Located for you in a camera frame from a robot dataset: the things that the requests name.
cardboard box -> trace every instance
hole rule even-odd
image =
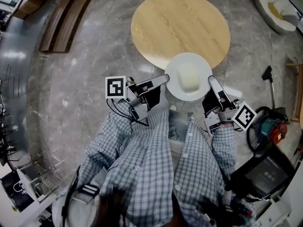
[[[15,5],[14,11],[11,13],[12,16],[24,19],[27,16],[27,13],[22,12],[19,7],[23,0],[19,0],[18,3]]]
[[[23,0],[20,4],[19,10],[24,13],[31,14],[41,7],[44,0]]]

plaid shirt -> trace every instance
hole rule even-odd
[[[119,106],[129,112],[127,104]],[[234,129],[215,130],[209,146],[192,113],[187,121],[185,145],[174,176],[168,139],[169,110],[149,111],[149,127],[138,123],[131,126],[128,119],[111,112],[86,148],[78,186],[93,183],[100,187],[100,195],[111,193],[113,188],[123,190],[127,226],[163,226],[170,222],[172,193],[189,226],[210,226],[199,202],[206,197],[218,204],[218,196],[223,197],[219,166],[228,177],[235,170]],[[96,175],[104,168],[107,176],[99,182]]]

gray marble floor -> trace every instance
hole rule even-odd
[[[63,181],[80,164],[86,147],[109,112],[104,99],[105,77],[132,76],[137,82],[164,73],[137,51],[130,35],[134,11],[144,0],[92,0],[69,53],[40,53],[32,59],[27,95],[27,131],[32,155],[43,155],[56,166]],[[231,32],[228,56],[213,73],[225,88],[254,109],[271,106],[270,87],[261,74],[273,68],[277,106],[294,110],[297,79],[285,67],[289,59],[303,60],[303,38],[298,33],[278,35],[258,13],[253,0],[208,0],[224,15]],[[202,100],[183,102],[169,92],[178,111],[193,111],[203,122]],[[288,126],[280,148],[292,157],[301,129]],[[238,162],[251,156],[245,133],[237,132]]]

black screen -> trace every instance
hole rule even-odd
[[[245,177],[265,194],[269,194],[283,183],[288,175],[271,157],[267,157],[245,174]]]

round wooden table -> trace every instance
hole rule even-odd
[[[231,41],[223,15],[207,0],[146,0],[134,13],[131,33],[138,51],[164,70],[183,52],[201,55],[214,68]]]

